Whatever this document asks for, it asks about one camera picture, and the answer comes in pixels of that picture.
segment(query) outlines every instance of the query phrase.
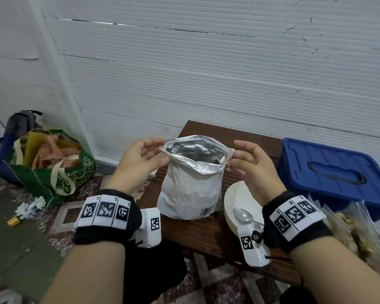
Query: blue plastic box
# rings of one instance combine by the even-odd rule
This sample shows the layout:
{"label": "blue plastic box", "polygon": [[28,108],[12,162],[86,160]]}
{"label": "blue plastic box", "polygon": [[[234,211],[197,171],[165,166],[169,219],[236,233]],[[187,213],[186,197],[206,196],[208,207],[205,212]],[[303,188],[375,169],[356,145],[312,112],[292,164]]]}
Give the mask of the blue plastic box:
{"label": "blue plastic box", "polygon": [[295,194],[310,192],[333,211],[364,200],[372,220],[380,220],[380,168],[365,153],[284,138],[276,169]]}

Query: wooden surface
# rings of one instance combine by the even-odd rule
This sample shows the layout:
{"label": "wooden surface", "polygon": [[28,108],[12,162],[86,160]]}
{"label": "wooden surface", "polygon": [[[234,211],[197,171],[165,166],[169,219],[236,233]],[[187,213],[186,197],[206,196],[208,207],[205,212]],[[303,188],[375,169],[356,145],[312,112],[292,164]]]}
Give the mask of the wooden surface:
{"label": "wooden surface", "polygon": [[[180,137],[199,134],[215,138],[224,145],[233,148],[234,139],[250,141],[259,144],[276,164],[281,154],[281,140],[265,137],[258,134],[232,130],[228,128],[208,125],[205,123],[188,121]],[[147,187],[142,198],[137,201],[140,208],[156,207],[157,198],[161,190],[167,168],[160,168],[151,184]],[[228,187],[240,181],[238,175],[224,173],[223,195]],[[290,261],[272,260],[269,266],[251,268],[245,263],[238,237],[229,229],[223,212],[215,212],[210,217],[200,220],[176,220],[161,216],[162,237],[180,243],[192,250],[203,254],[210,254],[223,258],[226,262],[244,267],[249,271],[263,274],[268,273],[278,280],[291,285],[300,285],[300,275]],[[286,257],[281,250],[271,250],[272,256]]]}

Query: beige bag strap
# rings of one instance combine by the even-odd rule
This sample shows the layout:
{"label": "beige bag strap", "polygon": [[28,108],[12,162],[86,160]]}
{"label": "beige bag strap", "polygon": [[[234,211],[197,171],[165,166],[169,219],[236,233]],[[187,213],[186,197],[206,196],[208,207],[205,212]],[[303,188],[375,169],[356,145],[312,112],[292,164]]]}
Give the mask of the beige bag strap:
{"label": "beige bag strap", "polygon": [[[52,168],[51,186],[55,190],[56,193],[61,194],[63,196],[68,196],[68,195],[73,194],[76,191],[75,183],[66,175],[65,168],[61,167],[62,163],[65,160],[76,160],[76,159],[79,159],[79,155],[72,155],[72,156],[66,157],[62,161],[56,163],[56,165]],[[70,193],[66,193],[66,192],[62,191],[61,189],[56,188],[58,175],[60,175],[63,179],[65,179],[71,185],[71,192]]]}
{"label": "beige bag strap", "polygon": [[23,165],[24,155],[23,155],[23,151],[21,150],[20,139],[14,142],[14,151],[16,154],[15,164]]}

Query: spoon head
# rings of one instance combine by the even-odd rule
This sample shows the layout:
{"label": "spoon head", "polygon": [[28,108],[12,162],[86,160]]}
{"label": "spoon head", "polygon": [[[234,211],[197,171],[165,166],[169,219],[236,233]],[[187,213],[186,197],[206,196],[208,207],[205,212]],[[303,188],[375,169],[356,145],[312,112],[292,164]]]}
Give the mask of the spoon head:
{"label": "spoon head", "polygon": [[242,209],[242,208],[239,208],[239,207],[234,207],[233,209],[233,212],[234,212],[234,216],[242,221],[242,222],[251,222],[253,221],[253,215],[250,214],[248,211],[246,211],[245,209]]}

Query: resealable foil pouch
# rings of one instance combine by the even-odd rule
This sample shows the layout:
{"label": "resealable foil pouch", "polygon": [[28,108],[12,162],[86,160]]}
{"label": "resealable foil pouch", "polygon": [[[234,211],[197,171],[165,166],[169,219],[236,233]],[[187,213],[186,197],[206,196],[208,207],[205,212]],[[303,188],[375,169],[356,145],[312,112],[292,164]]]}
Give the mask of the resealable foil pouch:
{"label": "resealable foil pouch", "polygon": [[162,214],[195,220],[222,208],[223,174],[233,148],[210,137],[191,135],[167,141],[162,152],[171,159],[157,200]]}

